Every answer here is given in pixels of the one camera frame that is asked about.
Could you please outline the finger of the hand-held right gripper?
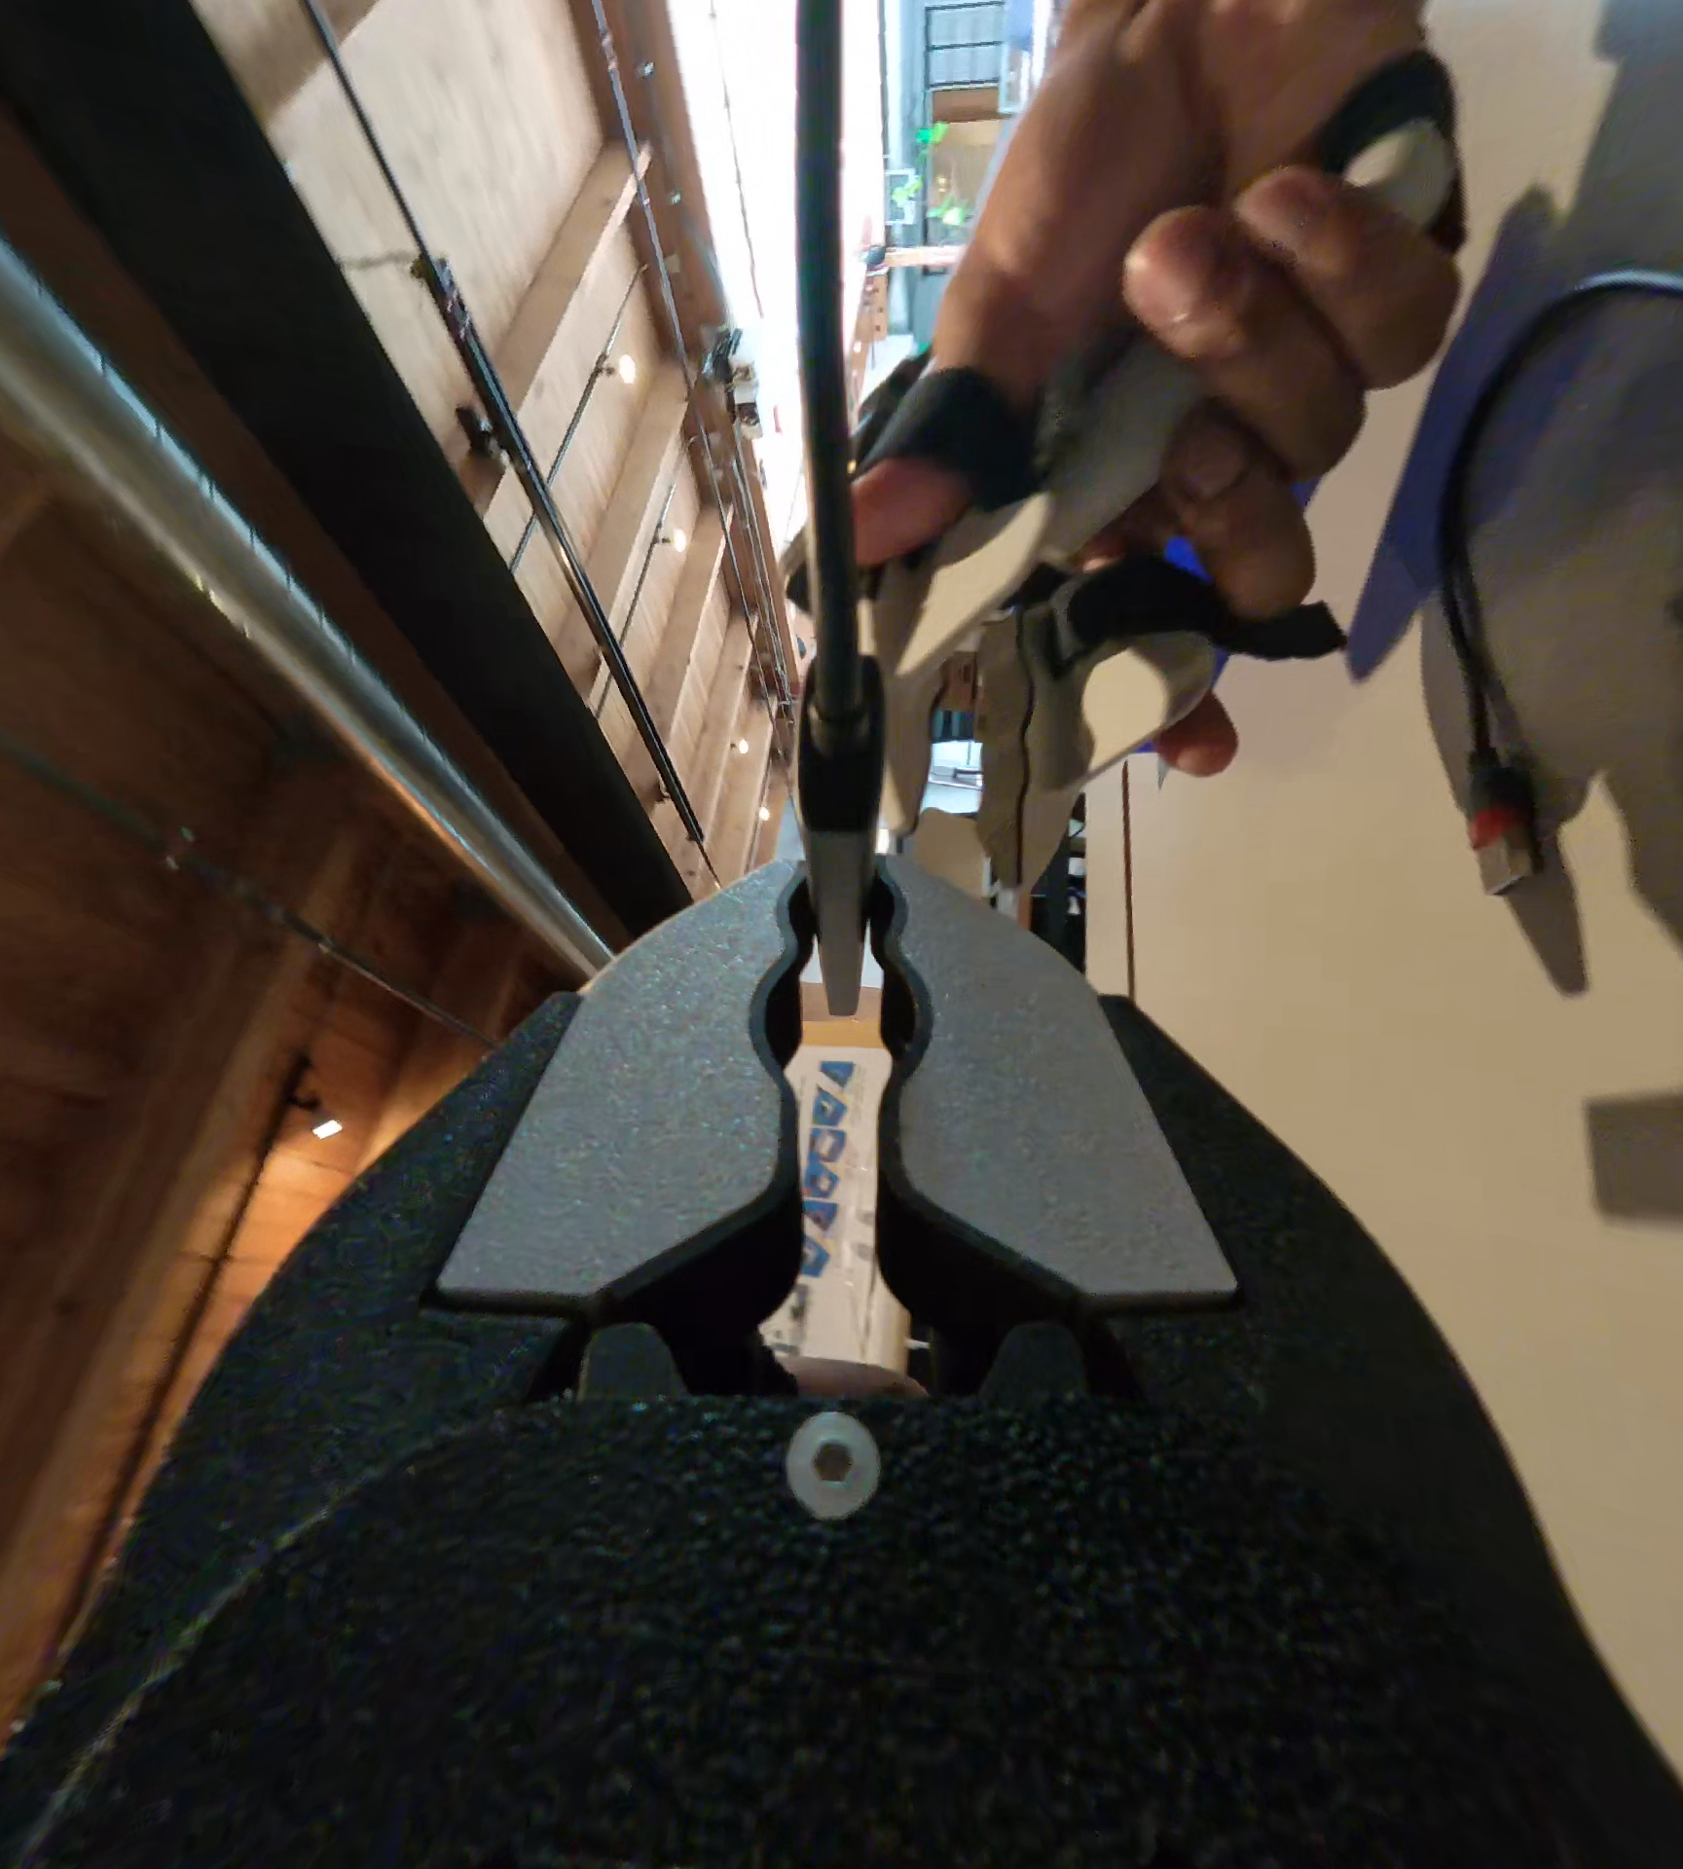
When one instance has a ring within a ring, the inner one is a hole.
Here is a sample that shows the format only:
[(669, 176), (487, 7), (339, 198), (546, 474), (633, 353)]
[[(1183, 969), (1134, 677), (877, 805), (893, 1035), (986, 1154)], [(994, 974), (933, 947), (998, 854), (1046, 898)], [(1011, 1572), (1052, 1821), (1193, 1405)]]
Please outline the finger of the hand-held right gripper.
[(978, 651), (976, 735), (982, 747), (978, 838), (994, 881), (1021, 889), (1025, 875), (1025, 805), (1031, 788), (1027, 735), (1035, 706), (1023, 630), (1017, 622), (986, 626)]
[(1101, 729), (1087, 717), (1101, 671), (1120, 655), (1111, 642), (1054, 661), (1046, 640), (1025, 643), (1025, 883), (1037, 885), (1058, 850), (1074, 799), (1095, 770)]

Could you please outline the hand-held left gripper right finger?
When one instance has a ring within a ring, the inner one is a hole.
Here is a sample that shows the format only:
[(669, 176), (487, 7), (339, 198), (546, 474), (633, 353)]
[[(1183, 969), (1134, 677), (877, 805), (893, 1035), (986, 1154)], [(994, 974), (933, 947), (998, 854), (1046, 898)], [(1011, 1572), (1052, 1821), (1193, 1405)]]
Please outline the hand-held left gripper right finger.
[(1237, 1274), (1087, 976), (902, 854), (881, 865), (894, 1076), (883, 1261), (930, 1317), (1226, 1305)]

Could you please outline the black usb cable red plug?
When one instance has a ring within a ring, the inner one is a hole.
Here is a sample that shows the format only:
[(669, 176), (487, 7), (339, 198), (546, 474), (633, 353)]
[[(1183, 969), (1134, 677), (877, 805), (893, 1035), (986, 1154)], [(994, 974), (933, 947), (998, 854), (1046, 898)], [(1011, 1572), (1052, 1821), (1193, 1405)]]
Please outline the black usb cable red plug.
[(1465, 704), (1465, 826), (1485, 891), (1508, 895), (1545, 867), (1539, 793), (1518, 731), (1504, 731), (1504, 692), (1489, 642), (1481, 585), (1471, 558), (1477, 458), (1502, 404), (1530, 363), (1596, 305), (1621, 299), (1683, 305), (1683, 272), (1611, 268), (1590, 274), (1537, 307), (1510, 338), (1467, 414), (1442, 478), (1436, 513), (1436, 595)]

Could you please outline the person's right hand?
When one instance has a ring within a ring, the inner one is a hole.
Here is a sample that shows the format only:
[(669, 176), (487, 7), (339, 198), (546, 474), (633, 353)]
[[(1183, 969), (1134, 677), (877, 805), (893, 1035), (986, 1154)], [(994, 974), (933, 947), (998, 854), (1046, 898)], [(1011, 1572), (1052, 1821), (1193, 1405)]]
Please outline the person's right hand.
[(1029, 418), (1124, 318), (1202, 406), (1091, 566), (1185, 540), (1237, 624), (1300, 608), (1317, 554), (1298, 488), (1352, 449), (1368, 396), (1446, 338), (1459, 237), (1317, 161), (1337, 110), (1424, 52), (1415, 1), (1085, 1), (994, 174), (933, 334)]

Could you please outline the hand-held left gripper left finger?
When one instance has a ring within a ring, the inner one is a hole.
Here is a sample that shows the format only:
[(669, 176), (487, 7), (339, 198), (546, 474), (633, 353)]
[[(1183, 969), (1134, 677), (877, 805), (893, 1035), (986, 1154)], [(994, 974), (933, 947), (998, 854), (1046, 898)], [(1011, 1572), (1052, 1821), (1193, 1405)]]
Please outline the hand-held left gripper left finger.
[(772, 1037), (803, 871), (752, 869), (585, 990), (437, 1278), (450, 1305), (762, 1321), (803, 1265), (797, 1103)]

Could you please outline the silver ventilation duct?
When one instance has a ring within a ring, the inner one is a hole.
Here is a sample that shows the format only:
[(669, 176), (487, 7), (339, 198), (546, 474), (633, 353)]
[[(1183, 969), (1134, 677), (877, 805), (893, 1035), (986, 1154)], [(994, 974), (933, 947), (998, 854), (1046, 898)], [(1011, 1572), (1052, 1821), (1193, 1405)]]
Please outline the silver ventilation duct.
[(581, 978), (614, 951), (0, 233), (0, 423), (174, 571)]

